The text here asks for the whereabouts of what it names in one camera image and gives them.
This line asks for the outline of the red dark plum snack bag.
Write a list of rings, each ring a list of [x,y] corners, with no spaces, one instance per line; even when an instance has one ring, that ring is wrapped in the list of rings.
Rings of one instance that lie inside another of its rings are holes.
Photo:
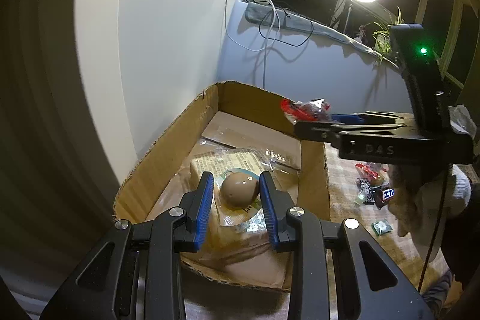
[[[330,104],[325,99],[314,101],[291,101],[283,98],[280,103],[281,110],[292,123],[298,122],[331,122],[329,113]]]

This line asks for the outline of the beige tofu snack packet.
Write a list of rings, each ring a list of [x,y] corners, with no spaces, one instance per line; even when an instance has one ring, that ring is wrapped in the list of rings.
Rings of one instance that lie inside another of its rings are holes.
[[[196,187],[204,171],[215,179],[224,178],[229,172],[248,171],[259,176],[270,171],[278,190],[289,193],[294,201],[298,199],[299,170],[258,149],[213,149],[194,154],[186,164],[190,170],[189,184]]]

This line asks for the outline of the grey windowsill cloth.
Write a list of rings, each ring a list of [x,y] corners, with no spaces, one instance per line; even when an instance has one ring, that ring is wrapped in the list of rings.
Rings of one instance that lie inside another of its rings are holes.
[[[280,25],[281,32],[304,32],[309,37],[317,35],[320,37],[328,37],[330,40],[334,40],[339,44],[351,46],[362,54],[368,54],[379,61],[387,61],[393,67],[399,68],[399,66],[392,60],[382,59],[375,49],[360,43],[359,41],[341,33],[337,30],[327,27],[321,23],[312,21],[305,18],[302,15],[297,15],[291,10],[283,10],[281,7],[276,8],[276,12],[279,20],[276,24]],[[256,24],[257,26],[267,25],[267,20],[272,15],[272,7],[265,6],[258,3],[249,2],[247,9],[245,10],[245,19],[249,23]]]

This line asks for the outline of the cardboard box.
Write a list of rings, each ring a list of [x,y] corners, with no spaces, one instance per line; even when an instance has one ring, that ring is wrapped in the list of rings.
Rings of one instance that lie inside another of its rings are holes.
[[[327,220],[329,178],[322,143],[299,140],[281,110],[281,96],[239,82],[206,88],[153,143],[120,186],[116,218],[143,223],[196,188],[196,154],[253,149],[274,167],[273,179],[294,202]]]

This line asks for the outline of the packaged brown braised egg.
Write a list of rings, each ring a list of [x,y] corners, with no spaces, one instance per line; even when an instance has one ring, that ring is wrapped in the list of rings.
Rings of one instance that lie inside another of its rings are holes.
[[[257,174],[244,169],[230,169],[216,177],[215,205],[221,227],[248,234],[265,230],[259,182]]]

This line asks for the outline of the spider plant in pot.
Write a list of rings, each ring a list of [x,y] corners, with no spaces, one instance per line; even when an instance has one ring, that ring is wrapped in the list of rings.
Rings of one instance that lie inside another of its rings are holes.
[[[381,54],[382,59],[392,60],[394,58],[391,47],[391,32],[390,28],[394,25],[403,24],[404,19],[400,7],[397,7],[396,16],[390,18],[389,23],[384,22],[370,22],[369,27],[373,28],[372,36],[374,39],[374,49]]]

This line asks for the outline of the small green white candy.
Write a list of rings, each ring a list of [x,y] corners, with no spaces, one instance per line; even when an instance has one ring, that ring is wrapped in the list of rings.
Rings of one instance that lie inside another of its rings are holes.
[[[376,236],[382,236],[393,231],[393,227],[385,219],[373,222],[371,227]]]

